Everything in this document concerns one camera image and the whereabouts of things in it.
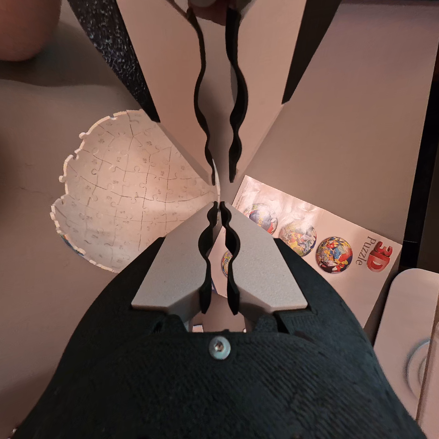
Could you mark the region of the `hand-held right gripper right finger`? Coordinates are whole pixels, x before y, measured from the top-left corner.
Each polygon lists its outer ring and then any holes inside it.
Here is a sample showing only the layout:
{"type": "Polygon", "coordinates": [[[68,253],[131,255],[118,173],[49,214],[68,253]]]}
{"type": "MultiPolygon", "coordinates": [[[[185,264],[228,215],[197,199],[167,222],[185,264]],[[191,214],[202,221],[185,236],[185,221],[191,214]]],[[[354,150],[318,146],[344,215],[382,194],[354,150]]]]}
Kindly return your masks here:
{"type": "Polygon", "coordinates": [[[261,315],[308,306],[276,240],[228,203],[220,203],[228,263],[227,300],[233,313],[256,322],[261,315]]]}

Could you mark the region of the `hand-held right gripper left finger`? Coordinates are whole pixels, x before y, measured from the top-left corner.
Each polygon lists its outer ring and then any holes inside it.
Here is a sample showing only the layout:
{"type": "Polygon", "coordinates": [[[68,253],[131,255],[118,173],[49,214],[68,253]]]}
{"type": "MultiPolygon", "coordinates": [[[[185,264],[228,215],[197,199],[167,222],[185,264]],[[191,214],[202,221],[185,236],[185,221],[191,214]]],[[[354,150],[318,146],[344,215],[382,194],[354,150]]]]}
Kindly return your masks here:
{"type": "Polygon", "coordinates": [[[178,315],[183,322],[211,304],[213,231],[218,202],[208,203],[169,232],[140,285],[132,307],[178,315]]]}

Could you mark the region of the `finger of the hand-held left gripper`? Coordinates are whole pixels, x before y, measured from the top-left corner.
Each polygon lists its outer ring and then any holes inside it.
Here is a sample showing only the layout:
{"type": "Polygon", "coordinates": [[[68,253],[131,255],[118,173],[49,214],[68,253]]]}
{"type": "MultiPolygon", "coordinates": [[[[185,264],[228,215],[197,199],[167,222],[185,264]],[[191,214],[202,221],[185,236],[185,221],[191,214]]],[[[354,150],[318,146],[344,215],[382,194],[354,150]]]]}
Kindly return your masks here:
{"type": "Polygon", "coordinates": [[[198,106],[206,70],[202,31],[192,11],[174,1],[117,1],[158,124],[196,173],[215,185],[209,130],[198,106]]]}
{"type": "Polygon", "coordinates": [[[305,0],[256,0],[227,10],[227,55],[237,96],[229,180],[243,173],[283,107],[305,0]]]}

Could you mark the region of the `single colourful jigsaw piece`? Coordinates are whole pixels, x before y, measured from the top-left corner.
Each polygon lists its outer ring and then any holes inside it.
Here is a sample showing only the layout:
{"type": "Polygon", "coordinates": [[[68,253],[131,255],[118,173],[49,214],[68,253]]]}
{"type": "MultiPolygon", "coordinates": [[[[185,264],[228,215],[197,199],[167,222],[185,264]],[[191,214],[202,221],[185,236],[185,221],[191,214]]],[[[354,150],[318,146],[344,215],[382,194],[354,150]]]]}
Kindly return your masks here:
{"type": "Polygon", "coordinates": [[[220,202],[221,202],[221,186],[220,186],[220,178],[219,178],[219,174],[217,171],[217,166],[215,164],[215,161],[213,160],[213,169],[214,169],[214,173],[215,173],[215,189],[217,191],[217,204],[218,204],[218,209],[217,209],[217,223],[213,228],[213,242],[216,241],[220,230],[222,228],[222,221],[221,221],[221,212],[220,212],[220,202]]]}

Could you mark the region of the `colourful half-built puzzle ball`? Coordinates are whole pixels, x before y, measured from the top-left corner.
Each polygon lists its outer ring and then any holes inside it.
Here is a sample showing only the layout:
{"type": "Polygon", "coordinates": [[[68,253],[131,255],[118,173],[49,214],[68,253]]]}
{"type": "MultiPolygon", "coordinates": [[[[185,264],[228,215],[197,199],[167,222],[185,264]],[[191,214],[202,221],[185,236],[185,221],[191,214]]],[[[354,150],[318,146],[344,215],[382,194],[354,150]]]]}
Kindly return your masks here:
{"type": "Polygon", "coordinates": [[[121,272],[217,199],[144,110],[98,120],[63,164],[65,194],[51,206],[58,235],[91,264],[121,272]]]}

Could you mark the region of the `person's left forearm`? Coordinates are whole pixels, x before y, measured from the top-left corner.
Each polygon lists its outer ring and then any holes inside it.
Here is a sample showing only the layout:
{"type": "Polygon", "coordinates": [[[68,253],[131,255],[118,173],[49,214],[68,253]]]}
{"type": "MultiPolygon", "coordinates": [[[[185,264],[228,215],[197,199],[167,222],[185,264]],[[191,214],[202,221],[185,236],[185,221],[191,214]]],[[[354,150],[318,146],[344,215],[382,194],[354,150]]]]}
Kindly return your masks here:
{"type": "Polygon", "coordinates": [[[21,62],[40,53],[58,25],[61,5],[60,0],[2,0],[1,61],[21,62]]]}

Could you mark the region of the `black desk panel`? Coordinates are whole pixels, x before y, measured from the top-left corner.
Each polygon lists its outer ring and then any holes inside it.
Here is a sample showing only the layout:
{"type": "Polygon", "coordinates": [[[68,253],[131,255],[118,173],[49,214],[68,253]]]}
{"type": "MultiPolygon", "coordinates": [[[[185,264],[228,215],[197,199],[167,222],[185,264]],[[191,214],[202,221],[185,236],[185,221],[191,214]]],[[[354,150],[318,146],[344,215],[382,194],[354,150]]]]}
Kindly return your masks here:
{"type": "Polygon", "coordinates": [[[438,159],[438,46],[425,113],[418,160],[410,197],[398,273],[419,268],[422,250],[428,240],[428,215],[431,213],[438,159]]]}

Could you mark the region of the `white printed paper leaflet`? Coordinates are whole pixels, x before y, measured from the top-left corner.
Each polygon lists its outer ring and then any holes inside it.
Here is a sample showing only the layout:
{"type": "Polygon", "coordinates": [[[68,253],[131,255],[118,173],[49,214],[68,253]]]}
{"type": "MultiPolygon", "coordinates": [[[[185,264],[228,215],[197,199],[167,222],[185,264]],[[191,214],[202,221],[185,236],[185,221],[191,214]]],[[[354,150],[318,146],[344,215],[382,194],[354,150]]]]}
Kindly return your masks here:
{"type": "Polygon", "coordinates": [[[321,274],[366,326],[402,245],[249,176],[232,205],[321,274]]]}

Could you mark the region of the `white flat stand base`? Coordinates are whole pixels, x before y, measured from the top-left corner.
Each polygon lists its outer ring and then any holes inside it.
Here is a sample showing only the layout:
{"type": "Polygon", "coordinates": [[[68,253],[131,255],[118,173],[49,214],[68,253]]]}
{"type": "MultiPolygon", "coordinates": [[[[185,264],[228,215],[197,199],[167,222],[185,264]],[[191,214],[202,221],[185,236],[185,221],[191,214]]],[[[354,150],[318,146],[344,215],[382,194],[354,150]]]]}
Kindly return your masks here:
{"type": "Polygon", "coordinates": [[[439,437],[439,328],[430,344],[420,400],[405,383],[412,346],[430,337],[438,323],[438,273],[409,269],[393,280],[375,340],[375,353],[388,382],[427,438],[439,437]]]}

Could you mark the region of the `clear acrylic holder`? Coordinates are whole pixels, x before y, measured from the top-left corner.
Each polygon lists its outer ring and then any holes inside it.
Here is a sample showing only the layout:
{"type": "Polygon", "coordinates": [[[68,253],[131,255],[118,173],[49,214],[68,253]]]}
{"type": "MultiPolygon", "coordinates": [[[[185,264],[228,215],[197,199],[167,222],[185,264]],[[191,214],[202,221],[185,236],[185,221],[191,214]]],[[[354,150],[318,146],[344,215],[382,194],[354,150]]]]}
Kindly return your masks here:
{"type": "Polygon", "coordinates": [[[437,332],[436,329],[438,329],[438,323],[433,326],[430,337],[421,338],[412,346],[406,358],[404,366],[405,383],[412,396],[417,400],[420,400],[429,359],[430,344],[433,335],[437,332]]]}

